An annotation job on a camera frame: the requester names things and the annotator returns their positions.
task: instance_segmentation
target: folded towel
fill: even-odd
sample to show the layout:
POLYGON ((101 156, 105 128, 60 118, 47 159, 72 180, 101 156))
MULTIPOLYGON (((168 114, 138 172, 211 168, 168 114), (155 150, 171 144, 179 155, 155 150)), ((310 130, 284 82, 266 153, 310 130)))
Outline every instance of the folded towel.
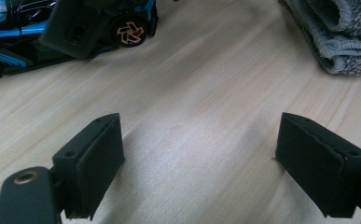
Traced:
POLYGON ((319 63, 332 74, 361 75, 361 37, 329 31, 305 0, 280 0, 292 12, 319 63))
POLYGON ((329 30, 361 36, 361 0, 308 0, 308 3, 329 30))

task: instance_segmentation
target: light wood grain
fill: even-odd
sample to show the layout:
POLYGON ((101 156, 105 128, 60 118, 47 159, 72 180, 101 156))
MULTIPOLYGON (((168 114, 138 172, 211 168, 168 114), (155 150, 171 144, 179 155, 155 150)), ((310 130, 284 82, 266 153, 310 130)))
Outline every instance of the light wood grain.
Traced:
POLYGON ((282 112, 361 147, 361 77, 325 73, 276 1, 157 4, 138 48, 0 80, 0 186, 119 112, 126 162, 92 223, 360 223, 324 218, 272 158, 282 112))

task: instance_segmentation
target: blue toy car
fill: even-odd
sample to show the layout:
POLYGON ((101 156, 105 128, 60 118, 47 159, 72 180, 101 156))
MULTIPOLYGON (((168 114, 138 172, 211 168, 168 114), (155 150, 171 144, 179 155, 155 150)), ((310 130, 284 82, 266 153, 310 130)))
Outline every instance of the blue toy car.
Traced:
MULTIPOLYGON (((0 77, 74 59, 39 42, 56 4, 57 0, 0 0, 0 77)), ((155 34, 157 22, 155 0, 123 0, 90 58, 118 46, 141 45, 155 34)))

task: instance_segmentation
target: black toy car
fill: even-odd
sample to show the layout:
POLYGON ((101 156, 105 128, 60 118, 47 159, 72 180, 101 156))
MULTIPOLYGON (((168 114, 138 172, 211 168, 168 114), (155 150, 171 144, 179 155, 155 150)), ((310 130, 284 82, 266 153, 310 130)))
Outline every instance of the black toy car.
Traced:
MULTIPOLYGON (((0 77, 73 59, 39 42, 56 4, 56 0, 0 0, 0 77)), ((155 34, 157 21, 155 0, 123 0, 90 57, 142 44, 155 34)))

